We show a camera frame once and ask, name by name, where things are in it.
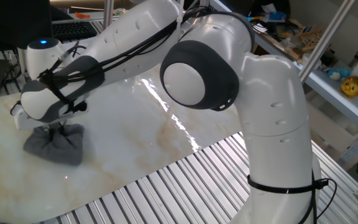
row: yellow toy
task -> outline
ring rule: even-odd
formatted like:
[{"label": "yellow toy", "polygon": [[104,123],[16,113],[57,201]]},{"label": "yellow toy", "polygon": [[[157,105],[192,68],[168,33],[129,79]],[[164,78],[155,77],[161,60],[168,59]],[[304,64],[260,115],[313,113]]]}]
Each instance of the yellow toy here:
[{"label": "yellow toy", "polygon": [[348,98],[358,96],[358,76],[346,78],[341,85],[341,92],[345,93]]}]

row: wooden item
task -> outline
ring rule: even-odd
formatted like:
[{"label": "wooden item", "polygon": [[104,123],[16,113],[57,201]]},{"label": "wooden item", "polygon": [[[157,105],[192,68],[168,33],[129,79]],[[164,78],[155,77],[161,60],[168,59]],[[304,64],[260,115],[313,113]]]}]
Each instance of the wooden item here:
[{"label": "wooden item", "polygon": [[320,33],[323,32],[323,24],[315,24],[313,26],[306,26],[302,31],[297,34],[295,37],[300,38],[305,45],[302,48],[302,51],[307,52],[308,50],[313,50],[316,48],[317,43],[320,41]]}]

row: keyboard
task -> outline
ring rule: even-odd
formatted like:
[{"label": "keyboard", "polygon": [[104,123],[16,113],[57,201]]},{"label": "keyboard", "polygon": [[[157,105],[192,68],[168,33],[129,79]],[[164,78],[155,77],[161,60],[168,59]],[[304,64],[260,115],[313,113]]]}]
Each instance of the keyboard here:
[{"label": "keyboard", "polygon": [[65,24],[52,24],[53,36],[60,40],[90,38],[98,33],[90,22],[70,22]]}]

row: black strap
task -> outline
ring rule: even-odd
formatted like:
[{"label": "black strap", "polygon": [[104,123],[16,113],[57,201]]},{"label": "black strap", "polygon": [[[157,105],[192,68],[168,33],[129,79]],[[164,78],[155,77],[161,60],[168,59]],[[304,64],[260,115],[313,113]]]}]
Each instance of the black strap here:
[{"label": "black strap", "polygon": [[248,184],[256,189],[263,190],[266,192],[276,193],[276,194],[300,194],[309,192],[315,189],[321,190],[324,186],[328,185],[328,180],[314,180],[311,185],[306,187],[271,187],[263,184],[258,184],[254,182],[250,175],[247,176]]},{"label": "black strap", "polygon": [[52,77],[53,77],[53,72],[51,72],[51,70],[46,69],[45,71],[43,71],[40,74],[40,82],[45,84],[48,89],[50,91],[52,91],[52,93],[57,96],[57,98],[59,98],[60,101],[62,101],[64,104],[68,105],[68,109],[66,111],[69,112],[73,109],[74,107],[74,101],[69,100],[67,97],[65,97],[60,90],[56,87],[56,85],[53,83]]},{"label": "black strap", "polygon": [[251,180],[250,175],[247,176],[248,178],[248,184],[251,187],[254,187],[259,190],[263,190],[266,192],[276,193],[276,194],[299,194],[299,193],[305,193],[311,191],[311,199],[309,207],[305,213],[305,215],[302,217],[301,221],[298,224],[302,224],[308,219],[311,211],[313,211],[313,223],[317,223],[317,203],[316,203],[316,190],[321,190],[323,187],[328,185],[328,180],[314,179],[314,173],[311,172],[311,185],[306,187],[270,187],[263,184],[258,184]]}]

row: blue object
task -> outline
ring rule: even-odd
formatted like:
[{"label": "blue object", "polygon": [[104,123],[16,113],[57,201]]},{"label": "blue object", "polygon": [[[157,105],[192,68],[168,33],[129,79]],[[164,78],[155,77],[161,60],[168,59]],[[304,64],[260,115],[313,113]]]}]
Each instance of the blue object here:
[{"label": "blue object", "polygon": [[341,78],[351,76],[352,70],[332,68],[332,69],[328,70],[327,75],[329,78],[331,78],[333,80],[340,80]]},{"label": "blue object", "polygon": [[264,22],[285,22],[287,15],[284,12],[268,12],[261,16]]}]

